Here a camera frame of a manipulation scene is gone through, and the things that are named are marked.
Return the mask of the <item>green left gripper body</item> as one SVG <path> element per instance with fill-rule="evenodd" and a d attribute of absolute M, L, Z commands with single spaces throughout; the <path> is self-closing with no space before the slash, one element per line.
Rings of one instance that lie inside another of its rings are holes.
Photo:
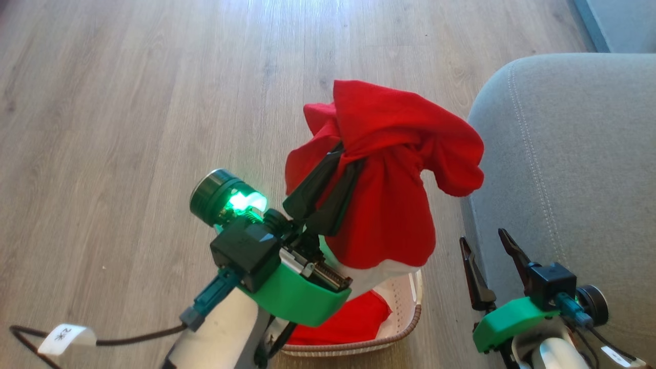
<path fill-rule="evenodd" d="M 304 257 L 277 247 L 277 238 L 262 230 L 245 230 L 238 237 L 238 249 L 245 256 L 240 262 L 260 261 L 267 251 L 276 251 L 276 268 L 264 283 L 251 292 L 239 289 L 274 317 L 318 327 L 337 313 L 351 295 L 351 288 L 336 292 L 312 282 L 303 274 L 309 264 Z"/>

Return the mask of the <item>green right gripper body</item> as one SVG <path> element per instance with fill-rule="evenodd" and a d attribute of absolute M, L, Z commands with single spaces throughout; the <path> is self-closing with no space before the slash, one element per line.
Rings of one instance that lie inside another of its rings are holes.
<path fill-rule="evenodd" d="M 512 300 L 499 308 L 492 298 L 473 297 L 473 309 L 486 313 L 473 330 L 477 351 L 485 354 L 499 351 L 504 355 L 511 354 L 511 342 L 516 336 L 561 313 L 559 309 L 541 310 L 529 297 Z"/>

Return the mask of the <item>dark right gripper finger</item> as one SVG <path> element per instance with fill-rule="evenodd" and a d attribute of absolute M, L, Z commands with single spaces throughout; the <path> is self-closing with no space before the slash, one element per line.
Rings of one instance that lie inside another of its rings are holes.
<path fill-rule="evenodd" d="M 482 273 L 476 264 L 475 255 L 469 247 L 466 238 L 461 237 L 459 239 L 459 245 L 471 308 L 479 312 L 492 312 L 496 309 L 495 293 L 487 287 Z"/>
<path fill-rule="evenodd" d="M 535 267 L 539 267 L 540 264 L 538 262 L 533 262 L 525 254 L 506 229 L 499 228 L 498 234 L 506 254 L 511 257 L 515 264 L 516 271 L 518 271 L 518 275 L 523 284 L 523 292 L 525 294 L 531 294 L 534 289 L 532 286 L 534 284 L 534 278 L 532 277 L 531 270 Z"/>

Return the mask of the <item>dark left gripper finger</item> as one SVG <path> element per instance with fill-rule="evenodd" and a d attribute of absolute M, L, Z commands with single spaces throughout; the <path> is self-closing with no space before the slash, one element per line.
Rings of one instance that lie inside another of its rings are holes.
<path fill-rule="evenodd" d="M 283 208 L 294 222 L 307 221 L 315 213 L 318 200 L 324 195 L 330 181 L 337 173 L 343 152 L 340 142 L 321 159 L 309 175 L 291 192 L 283 202 Z"/>
<path fill-rule="evenodd" d="M 338 234 L 365 161 L 363 157 L 347 164 L 330 195 L 321 204 L 319 210 L 309 216 L 306 222 L 307 231 L 323 236 Z"/>

